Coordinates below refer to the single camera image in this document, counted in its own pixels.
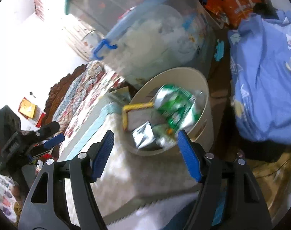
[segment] blue cloth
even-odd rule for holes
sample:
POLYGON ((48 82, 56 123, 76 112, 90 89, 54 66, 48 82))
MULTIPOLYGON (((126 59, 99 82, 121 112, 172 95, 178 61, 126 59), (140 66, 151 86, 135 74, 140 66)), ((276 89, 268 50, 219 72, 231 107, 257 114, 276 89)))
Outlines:
POLYGON ((234 109, 242 137, 291 144, 291 13, 277 14, 228 33, 234 109))

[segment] patterned quilt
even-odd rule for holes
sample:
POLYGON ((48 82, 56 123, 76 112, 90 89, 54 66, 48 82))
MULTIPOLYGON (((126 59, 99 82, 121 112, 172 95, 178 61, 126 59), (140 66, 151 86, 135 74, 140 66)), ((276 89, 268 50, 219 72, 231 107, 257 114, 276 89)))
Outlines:
POLYGON ((100 62, 90 62, 77 91, 57 120, 60 130, 65 132, 59 155, 86 121, 98 100, 110 89, 119 88, 124 82, 115 71, 100 62))

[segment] colorful fabric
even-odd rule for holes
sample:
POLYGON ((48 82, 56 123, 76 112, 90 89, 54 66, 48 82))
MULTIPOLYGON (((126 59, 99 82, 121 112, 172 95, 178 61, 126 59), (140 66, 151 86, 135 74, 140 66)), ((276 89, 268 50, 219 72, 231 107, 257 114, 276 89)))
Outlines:
POLYGON ((229 31, 234 108, 242 137, 291 144, 291 14, 277 14, 229 31))
POLYGON ((0 209, 7 219, 12 223, 17 223, 17 215, 14 210, 17 200, 12 193, 13 187, 14 181, 11 178, 0 175, 0 209))
POLYGON ((57 110, 55 111, 53 115, 52 121, 58 121, 60 117, 62 116, 62 113, 66 110, 67 106, 75 96, 76 90, 78 88, 78 85, 80 84, 82 78, 85 76, 85 72, 83 72, 80 76, 78 76, 70 85, 69 89, 67 90, 67 93, 65 94, 65 97, 62 99, 62 102, 58 106, 57 110))
POLYGON ((78 110, 82 102, 95 87, 95 85, 100 82, 104 75, 105 70, 100 65, 100 62, 89 62, 87 70, 84 72, 84 75, 75 90, 74 97, 71 98, 62 114, 59 115, 57 119, 55 119, 60 125, 59 132, 64 132, 67 129, 75 112, 78 110))
POLYGON ((80 101, 80 103, 78 106, 77 104, 72 103, 71 106, 69 106, 69 109, 63 113, 62 118, 59 120, 59 122, 64 122, 61 127, 66 126, 65 141, 62 142, 60 146, 59 155, 62 153, 65 146, 68 146, 68 143, 86 121, 100 97, 102 97, 109 89, 120 86, 124 81, 122 77, 108 67, 105 67, 98 76, 97 82, 93 83, 92 86, 89 86, 91 89, 88 88, 86 89, 87 93, 83 93, 83 96, 86 95, 83 99, 80 98, 81 93, 78 92, 83 86, 83 80, 81 81, 81 85, 72 99, 73 101, 80 101))

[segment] floral bedspread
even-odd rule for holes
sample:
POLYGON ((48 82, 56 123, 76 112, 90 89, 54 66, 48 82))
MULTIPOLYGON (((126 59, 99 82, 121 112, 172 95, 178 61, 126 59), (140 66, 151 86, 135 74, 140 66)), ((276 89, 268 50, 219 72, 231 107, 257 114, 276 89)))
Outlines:
POLYGON ((104 66, 101 68, 102 71, 94 72, 96 75, 96 82, 86 86, 85 81, 87 79, 81 81, 79 88, 72 99, 72 103, 63 112, 58 121, 61 127, 64 127, 63 129, 65 129, 65 141, 62 142, 60 146, 59 155, 63 152, 64 148, 68 146, 68 143, 86 121, 98 100, 110 89, 121 87, 124 82, 124 78, 119 76, 109 67, 104 66), (74 107, 76 107, 76 103, 79 101, 79 106, 75 110, 74 107))

